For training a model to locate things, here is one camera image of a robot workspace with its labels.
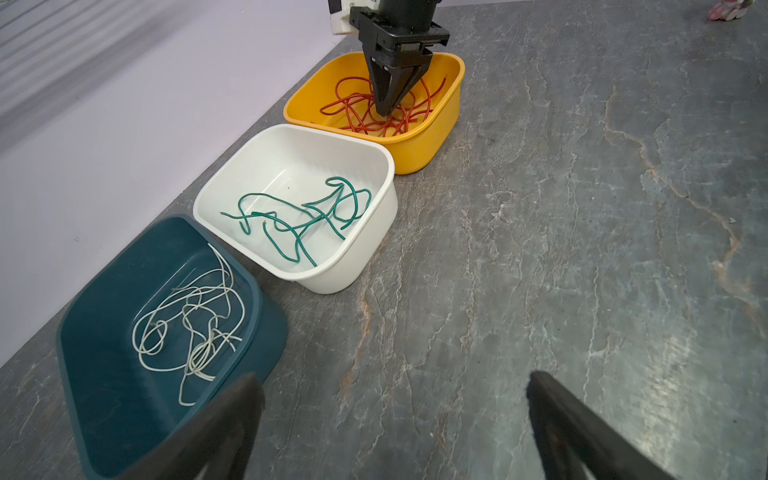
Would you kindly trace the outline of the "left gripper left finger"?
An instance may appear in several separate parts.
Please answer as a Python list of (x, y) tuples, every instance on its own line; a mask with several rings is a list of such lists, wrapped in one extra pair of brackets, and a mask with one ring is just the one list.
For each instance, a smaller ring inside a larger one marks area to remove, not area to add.
[(264, 409), (261, 384), (245, 374), (121, 477), (242, 479)]

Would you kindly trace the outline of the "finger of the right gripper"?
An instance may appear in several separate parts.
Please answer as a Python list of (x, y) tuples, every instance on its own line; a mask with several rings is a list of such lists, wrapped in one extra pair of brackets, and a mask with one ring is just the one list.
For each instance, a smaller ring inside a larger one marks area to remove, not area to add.
[(396, 76), (390, 72), (386, 65), (378, 62), (373, 56), (367, 57), (367, 65), (377, 114), (381, 117), (387, 117), (395, 108)]
[(404, 97), (428, 71), (433, 57), (431, 50), (396, 51), (392, 60), (392, 107)]

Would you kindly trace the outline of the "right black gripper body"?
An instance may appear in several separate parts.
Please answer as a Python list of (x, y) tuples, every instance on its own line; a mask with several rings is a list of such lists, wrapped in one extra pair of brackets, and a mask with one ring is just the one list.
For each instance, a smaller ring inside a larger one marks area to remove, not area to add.
[(379, 1), (351, 6), (349, 23), (359, 32), (366, 60), (381, 66), (418, 65), (434, 45), (446, 46), (447, 29), (433, 21), (438, 1)]

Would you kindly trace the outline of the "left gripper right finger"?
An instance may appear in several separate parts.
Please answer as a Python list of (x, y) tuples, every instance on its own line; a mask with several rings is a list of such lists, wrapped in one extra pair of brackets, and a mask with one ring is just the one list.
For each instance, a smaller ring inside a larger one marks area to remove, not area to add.
[(550, 373), (533, 371), (526, 397), (547, 479), (673, 479)]

